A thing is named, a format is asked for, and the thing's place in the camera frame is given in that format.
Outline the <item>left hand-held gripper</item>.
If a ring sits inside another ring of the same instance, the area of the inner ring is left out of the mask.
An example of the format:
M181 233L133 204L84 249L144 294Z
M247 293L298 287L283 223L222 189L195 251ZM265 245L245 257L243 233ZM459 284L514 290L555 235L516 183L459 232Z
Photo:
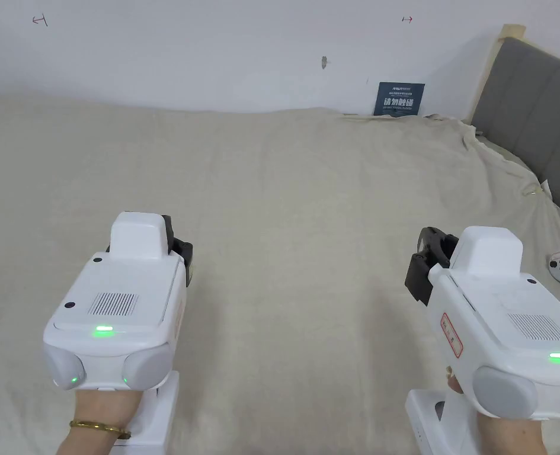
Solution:
M192 244L167 214L122 212L43 332L64 390L137 390L143 400L118 446L168 446L179 390L173 368L187 303Z

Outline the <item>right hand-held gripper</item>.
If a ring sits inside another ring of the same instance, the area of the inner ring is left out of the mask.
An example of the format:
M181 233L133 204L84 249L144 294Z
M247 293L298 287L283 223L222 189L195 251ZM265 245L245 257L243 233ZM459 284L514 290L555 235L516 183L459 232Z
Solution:
M560 419L560 301L521 271L523 244L502 227L418 235L405 286L462 392L413 389L405 408L421 454L481 454L476 414Z

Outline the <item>person's left hand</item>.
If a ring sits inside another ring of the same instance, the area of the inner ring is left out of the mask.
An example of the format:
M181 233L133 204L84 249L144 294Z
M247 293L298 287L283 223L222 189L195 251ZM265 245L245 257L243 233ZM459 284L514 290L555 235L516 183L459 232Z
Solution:
M73 420L127 430L143 392L135 390L77 390Z

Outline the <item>person's right hand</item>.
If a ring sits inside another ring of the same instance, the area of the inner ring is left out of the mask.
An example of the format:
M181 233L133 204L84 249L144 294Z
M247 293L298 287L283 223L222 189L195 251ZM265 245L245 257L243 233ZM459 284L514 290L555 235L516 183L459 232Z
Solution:
M482 454L548 454L542 423L476 414Z

